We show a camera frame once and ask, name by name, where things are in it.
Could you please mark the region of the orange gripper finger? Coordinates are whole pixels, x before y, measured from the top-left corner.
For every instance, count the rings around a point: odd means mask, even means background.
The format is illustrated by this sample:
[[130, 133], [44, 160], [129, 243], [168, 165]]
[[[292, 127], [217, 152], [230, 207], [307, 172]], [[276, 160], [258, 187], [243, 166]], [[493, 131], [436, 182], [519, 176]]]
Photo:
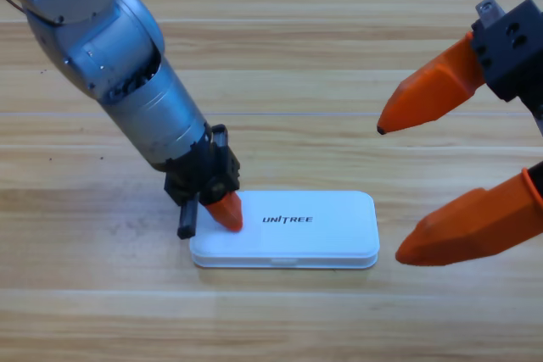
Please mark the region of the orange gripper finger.
[[542, 168], [533, 166], [426, 215], [395, 258], [404, 265], [451, 265], [499, 254], [541, 233]]

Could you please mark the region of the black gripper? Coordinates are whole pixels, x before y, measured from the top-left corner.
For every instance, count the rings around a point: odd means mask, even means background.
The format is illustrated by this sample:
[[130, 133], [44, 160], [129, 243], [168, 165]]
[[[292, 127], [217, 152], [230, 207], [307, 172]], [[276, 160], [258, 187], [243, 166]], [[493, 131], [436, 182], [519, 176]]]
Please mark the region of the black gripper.
[[397, 86], [378, 119], [379, 134], [438, 120], [484, 83], [507, 103], [520, 99], [542, 127], [542, 11], [533, 0], [509, 12], [496, 0], [483, 0], [476, 10], [473, 34]]
[[177, 236], [196, 235], [199, 206], [232, 232], [243, 228], [240, 163], [229, 147], [224, 125], [207, 125], [187, 154], [165, 163], [165, 191], [180, 207]]

